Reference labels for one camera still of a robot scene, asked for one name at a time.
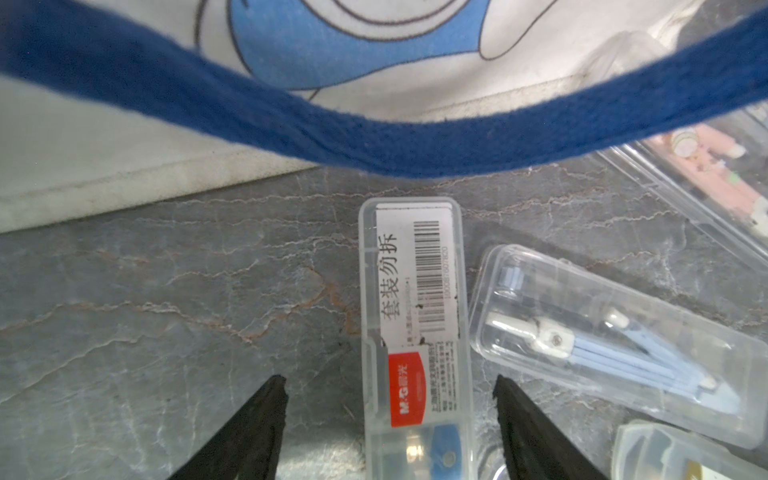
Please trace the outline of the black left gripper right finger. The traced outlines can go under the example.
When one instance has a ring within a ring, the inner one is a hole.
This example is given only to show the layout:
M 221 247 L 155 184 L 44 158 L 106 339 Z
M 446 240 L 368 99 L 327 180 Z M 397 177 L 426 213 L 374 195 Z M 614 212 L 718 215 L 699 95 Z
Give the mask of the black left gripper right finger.
M 607 479 L 512 379 L 498 376 L 493 397 L 511 479 Z

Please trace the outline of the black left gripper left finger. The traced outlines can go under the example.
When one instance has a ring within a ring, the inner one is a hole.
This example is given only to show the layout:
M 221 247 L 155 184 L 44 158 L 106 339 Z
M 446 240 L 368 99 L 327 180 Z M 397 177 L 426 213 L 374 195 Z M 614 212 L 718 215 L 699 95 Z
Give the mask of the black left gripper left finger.
M 286 378 L 271 376 L 173 479 L 274 479 L 286 425 Z

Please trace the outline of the clear long compass case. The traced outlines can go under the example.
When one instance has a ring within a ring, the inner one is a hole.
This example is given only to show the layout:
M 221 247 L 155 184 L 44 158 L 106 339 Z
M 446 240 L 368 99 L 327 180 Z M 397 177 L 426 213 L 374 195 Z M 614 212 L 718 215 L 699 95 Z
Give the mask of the clear long compass case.
M 610 477 L 645 479 L 765 479 L 767 471 L 695 433 L 635 420 L 617 430 Z

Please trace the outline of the clear case with red label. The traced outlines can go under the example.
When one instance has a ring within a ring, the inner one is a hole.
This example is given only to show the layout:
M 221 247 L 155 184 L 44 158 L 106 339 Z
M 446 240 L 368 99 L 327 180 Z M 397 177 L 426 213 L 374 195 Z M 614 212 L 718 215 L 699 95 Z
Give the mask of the clear case with red label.
M 474 479 L 460 207 L 374 198 L 358 225 L 366 476 Z

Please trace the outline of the white canvas cartoon tote bag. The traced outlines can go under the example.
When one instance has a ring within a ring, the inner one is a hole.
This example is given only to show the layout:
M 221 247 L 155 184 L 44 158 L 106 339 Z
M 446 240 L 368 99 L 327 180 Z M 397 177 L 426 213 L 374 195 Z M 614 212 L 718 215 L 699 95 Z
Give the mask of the white canvas cartoon tote bag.
M 612 79 L 576 68 L 686 1 L 5 1 L 1 229 L 312 164 L 556 162 L 767 96 L 767 11 Z

